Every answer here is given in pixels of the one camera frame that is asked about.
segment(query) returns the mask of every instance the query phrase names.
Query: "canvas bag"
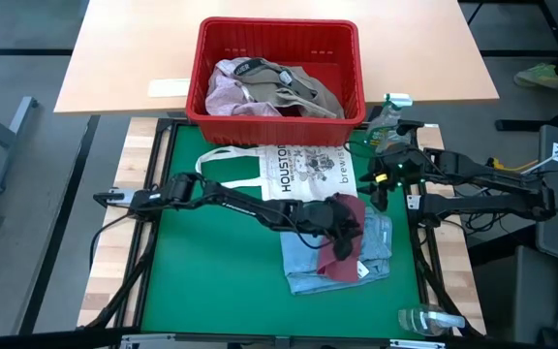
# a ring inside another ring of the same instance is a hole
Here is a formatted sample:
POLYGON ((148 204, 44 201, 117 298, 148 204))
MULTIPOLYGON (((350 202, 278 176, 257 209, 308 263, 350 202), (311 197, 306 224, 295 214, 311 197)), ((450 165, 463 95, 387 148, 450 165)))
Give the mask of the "canvas bag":
POLYGON ((262 188, 262 199, 324 200, 335 193, 357 195, 351 154, 343 146, 264 145, 253 148, 224 146, 200 156, 202 163, 253 156, 260 159, 260 176, 221 183, 228 188, 262 188))

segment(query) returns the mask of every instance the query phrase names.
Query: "green mat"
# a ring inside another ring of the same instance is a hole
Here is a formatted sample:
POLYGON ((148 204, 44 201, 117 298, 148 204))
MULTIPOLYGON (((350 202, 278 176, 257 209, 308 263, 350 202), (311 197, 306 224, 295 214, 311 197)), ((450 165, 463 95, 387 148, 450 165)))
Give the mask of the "green mat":
MULTIPOLYGON (((362 139, 355 131, 352 139, 362 139)), ((170 174, 194 172, 214 148, 197 127, 177 131, 170 174)), ((367 159, 353 156, 356 178, 367 159)), ((208 178, 259 175, 257 158, 203 164, 208 178)), ((261 196, 259 188, 240 191, 261 196)), ((201 189, 196 188, 197 196, 201 189)), ((367 196, 361 197, 368 203, 367 196)), ((219 206, 163 213, 141 323, 144 332, 419 338, 403 331, 397 310, 419 304, 401 191, 389 196, 393 221, 390 276, 367 285, 293 296, 283 272, 279 235, 256 219, 219 206)))

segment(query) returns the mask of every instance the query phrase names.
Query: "wooden tabletop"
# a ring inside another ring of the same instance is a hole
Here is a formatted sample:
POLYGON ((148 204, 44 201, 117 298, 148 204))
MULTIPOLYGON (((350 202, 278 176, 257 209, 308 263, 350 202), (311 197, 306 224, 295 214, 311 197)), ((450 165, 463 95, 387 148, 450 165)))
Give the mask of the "wooden tabletop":
MULTIPOLYGON (((131 120, 113 186, 132 189, 143 187, 156 123, 157 119, 154 118, 133 118, 131 120)), ((436 125, 420 129, 418 140, 420 146, 443 148, 443 139, 436 125)), ((162 168, 166 143, 163 142, 164 146, 159 151, 157 169, 162 168)), ((160 175, 160 171, 155 173, 155 182, 158 182, 160 175)), ((450 186, 428 183, 427 191, 428 193, 453 196, 453 189, 450 186)), ((122 208, 108 208, 105 224, 124 213, 122 208)), ((457 216, 448 219, 459 223, 457 216)), ((86 325, 92 321, 121 285, 134 227, 134 221, 126 220, 101 235, 78 316, 79 325, 86 325)), ((481 333, 485 333, 480 301, 462 231, 453 225, 444 223, 440 228, 435 229, 435 236, 447 292, 471 324, 481 333)), ((425 245, 423 252, 426 258, 429 258, 425 245)), ((429 291, 430 300, 435 302, 434 294, 431 290, 429 291)), ((134 289, 129 298, 125 325, 132 325, 136 298, 137 289, 134 289)))
POLYGON ((92 0, 55 106, 58 113, 181 111, 186 97, 148 97, 155 79, 189 79, 210 16, 326 18, 358 27, 365 100, 499 96, 456 0, 92 0))

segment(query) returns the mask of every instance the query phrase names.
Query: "red plastic basket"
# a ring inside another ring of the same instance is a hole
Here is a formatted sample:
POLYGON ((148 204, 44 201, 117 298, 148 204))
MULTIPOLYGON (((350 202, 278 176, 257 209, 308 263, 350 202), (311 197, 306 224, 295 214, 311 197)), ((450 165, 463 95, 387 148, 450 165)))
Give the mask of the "red plastic basket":
POLYGON ((365 118, 357 27, 348 20, 207 18, 191 77, 186 112, 211 143, 340 145, 365 118), (335 94, 346 119, 208 115, 214 65, 242 56, 303 67, 335 94))

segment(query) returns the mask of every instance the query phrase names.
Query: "red fabric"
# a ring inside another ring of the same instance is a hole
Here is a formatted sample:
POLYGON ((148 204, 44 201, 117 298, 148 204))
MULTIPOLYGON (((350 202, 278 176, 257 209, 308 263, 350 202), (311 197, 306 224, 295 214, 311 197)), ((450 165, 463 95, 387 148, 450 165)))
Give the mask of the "red fabric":
MULTIPOLYGON (((363 230, 365 225, 365 202, 352 195, 335 194, 335 199, 348 206, 355 215, 356 222, 363 230)), ((360 243, 363 239, 363 234, 352 239, 353 252, 348 258, 343 261, 337 261, 333 254, 333 246, 323 247, 318 256, 318 274, 327 276, 336 281, 343 282, 357 282, 357 261, 360 255, 360 243)), ((327 243, 328 239, 323 238, 322 243, 327 243)))

